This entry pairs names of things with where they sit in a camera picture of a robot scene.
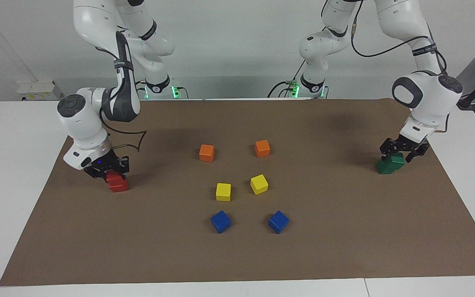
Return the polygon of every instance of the white table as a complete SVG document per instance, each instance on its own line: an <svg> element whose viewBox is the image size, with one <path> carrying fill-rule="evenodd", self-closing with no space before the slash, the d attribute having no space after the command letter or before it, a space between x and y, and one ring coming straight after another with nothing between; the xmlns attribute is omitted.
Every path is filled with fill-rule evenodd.
<svg viewBox="0 0 475 297"><path fill-rule="evenodd" d="M56 102L0 102L0 278L66 139ZM456 109L430 138L475 219L475 114ZM0 296L475 297L475 276L0 288Z"/></svg>

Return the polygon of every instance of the black strap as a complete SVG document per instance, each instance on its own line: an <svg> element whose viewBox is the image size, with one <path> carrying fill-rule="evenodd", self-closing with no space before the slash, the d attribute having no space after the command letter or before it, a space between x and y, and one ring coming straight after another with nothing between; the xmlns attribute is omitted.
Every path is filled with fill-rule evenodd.
<svg viewBox="0 0 475 297"><path fill-rule="evenodd" d="M113 66L115 66L115 69L119 68L127 68L129 70L133 70L133 63L129 61L123 61L123 60L114 60L113 61Z"/></svg>
<svg viewBox="0 0 475 297"><path fill-rule="evenodd" d="M413 56L420 56L425 53L430 53L430 52L435 52L437 51L437 45L435 43L432 43L431 45L427 45L426 47L421 47L420 49L414 49L412 51Z"/></svg>
<svg viewBox="0 0 475 297"><path fill-rule="evenodd" d="M347 34L347 29L348 29L348 28L346 28L346 30L345 30L343 33L338 33L338 32L336 32L335 30L330 29L330 28L327 28L327 29L328 29L331 33L333 33L334 36L337 36L338 38L342 38L342 37L344 37L344 36Z"/></svg>
<svg viewBox="0 0 475 297"><path fill-rule="evenodd" d="M309 91L311 91L311 93L319 92L322 89L322 87L324 86L324 83L326 82L326 80L324 79L324 81L321 82L321 83L311 83L309 81L306 81L305 78L303 78L303 75L301 76L300 81L302 82L302 86L309 89Z"/></svg>
<svg viewBox="0 0 475 297"><path fill-rule="evenodd" d="M155 20L153 20L153 26L151 26L151 28L149 29L149 31L140 36L140 39L146 41L148 39L150 39L153 35L155 35L155 32L157 32L157 22L155 22Z"/></svg>
<svg viewBox="0 0 475 297"><path fill-rule="evenodd" d="M146 85L151 89L151 91L155 94L160 94L162 91L170 84L170 76L166 78L165 81L158 83L156 85L153 85L152 83L147 82Z"/></svg>

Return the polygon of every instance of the blue block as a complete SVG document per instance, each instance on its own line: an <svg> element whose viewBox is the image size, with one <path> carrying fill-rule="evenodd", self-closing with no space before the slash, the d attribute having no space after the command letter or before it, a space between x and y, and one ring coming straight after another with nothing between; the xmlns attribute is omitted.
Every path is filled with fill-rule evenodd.
<svg viewBox="0 0 475 297"><path fill-rule="evenodd" d="M269 220L269 226L277 234L281 233L285 227L287 227L287 224L289 224L289 218L286 217L281 211L277 211Z"/></svg>
<svg viewBox="0 0 475 297"><path fill-rule="evenodd" d="M222 210L211 218L211 222L219 234L230 228L230 218Z"/></svg>

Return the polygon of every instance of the orange block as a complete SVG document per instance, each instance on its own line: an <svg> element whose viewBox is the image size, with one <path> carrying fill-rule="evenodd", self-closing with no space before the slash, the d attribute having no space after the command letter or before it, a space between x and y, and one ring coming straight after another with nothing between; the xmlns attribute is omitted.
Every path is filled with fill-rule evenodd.
<svg viewBox="0 0 475 297"><path fill-rule="evenodd" d="M199 160L203 162L213 162L214 161L215 149L213 145L203 144L201 145L201 150L199 151Z"/></svg>
<svg viewBox="0 0 475 297"><path fill-rule="evenodd" d="M270 145L269 142L266 140L257 141L256 146L254 147L256 151L256 156L258 158L266 157L270 155Z"/></svg>

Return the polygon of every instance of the yellow block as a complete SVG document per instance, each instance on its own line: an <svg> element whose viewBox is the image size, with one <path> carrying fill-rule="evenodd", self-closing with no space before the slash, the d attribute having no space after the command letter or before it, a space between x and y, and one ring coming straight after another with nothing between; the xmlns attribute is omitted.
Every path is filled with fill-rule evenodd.
<svg viewBox="0 0 475 297"><path fill-rule="evenodd" d="M267 190L269 189L269 183L267 182L264 175L258 175L257 177L253 177L250 180L250 186L252 187L252 190L256 195L267 192Z"/></svg>
<svg viewBox="0 0 475 297"><path fill-rule="evenodd" d="M232 190L231 184L217 184L217 190L215 190L215 199L217 201L230 202L231 190Z"/></svg>

